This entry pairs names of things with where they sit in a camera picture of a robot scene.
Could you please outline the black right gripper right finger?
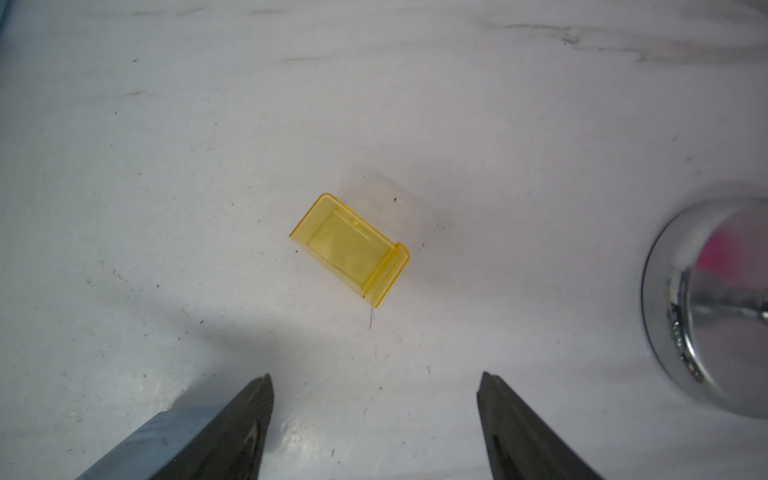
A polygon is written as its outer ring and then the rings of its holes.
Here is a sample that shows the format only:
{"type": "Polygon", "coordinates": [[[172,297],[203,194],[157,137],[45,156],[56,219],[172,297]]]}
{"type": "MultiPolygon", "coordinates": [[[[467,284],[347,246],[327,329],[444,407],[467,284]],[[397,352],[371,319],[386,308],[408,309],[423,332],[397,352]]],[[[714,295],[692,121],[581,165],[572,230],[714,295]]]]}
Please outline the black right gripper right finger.
{"type": "Polygon", "coordinates": [[[482,375],[477,404],[493,478],[600,477],[500,376],[482,375]]]}

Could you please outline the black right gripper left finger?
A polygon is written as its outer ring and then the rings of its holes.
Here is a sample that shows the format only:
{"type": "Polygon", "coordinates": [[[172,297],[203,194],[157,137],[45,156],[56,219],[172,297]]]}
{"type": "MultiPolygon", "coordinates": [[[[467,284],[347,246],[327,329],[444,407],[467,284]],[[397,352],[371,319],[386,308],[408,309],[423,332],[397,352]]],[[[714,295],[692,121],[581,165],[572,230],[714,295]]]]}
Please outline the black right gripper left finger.
{"type": "Polygon", "coordinates": [[[270,375],[250,381],[151,479],[258,478],[274,402],[270,375]]]}

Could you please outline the clear yellow sharpener tray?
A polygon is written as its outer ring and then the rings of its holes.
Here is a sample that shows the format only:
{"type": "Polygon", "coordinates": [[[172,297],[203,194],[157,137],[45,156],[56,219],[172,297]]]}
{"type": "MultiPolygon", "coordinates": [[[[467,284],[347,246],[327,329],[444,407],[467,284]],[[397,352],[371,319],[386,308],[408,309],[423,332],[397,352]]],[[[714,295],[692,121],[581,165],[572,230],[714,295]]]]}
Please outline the clear yellow sharpener tray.
{"type": "Polygon", "coordinates": [[[402,243],[329,193],[318,197],[290,238],[372,308],[381,305],[410,260],[402,243]]]}

